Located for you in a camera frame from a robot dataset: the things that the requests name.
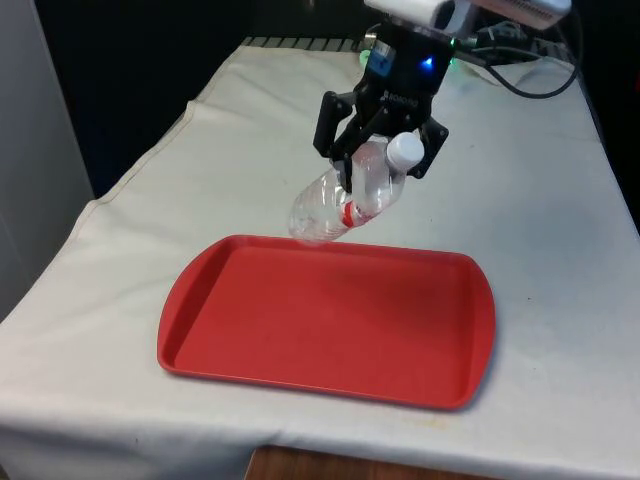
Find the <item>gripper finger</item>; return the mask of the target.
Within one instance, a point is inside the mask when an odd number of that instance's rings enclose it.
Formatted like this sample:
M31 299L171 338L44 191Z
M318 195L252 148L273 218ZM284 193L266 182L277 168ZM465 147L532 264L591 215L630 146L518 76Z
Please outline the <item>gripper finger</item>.
M412 118L402 118L403 137L399 141L399 169L417 179L425 176L449 136L449 130L433 118L418 125Z
M388 105L374 104L367 117L358 108L356 92L337 94L327 91L321 102L313 146L327 158L338 174L341 187L352 193L352 157L374 134L382 134L390 125Z

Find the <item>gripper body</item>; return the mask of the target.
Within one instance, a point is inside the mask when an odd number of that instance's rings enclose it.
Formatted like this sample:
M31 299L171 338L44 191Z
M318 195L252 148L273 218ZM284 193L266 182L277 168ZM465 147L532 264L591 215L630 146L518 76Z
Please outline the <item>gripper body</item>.
M363 77L354 88L359 120L367 124L385 110L390 126L425 123L453 54L454 41L446 35L381 24Z

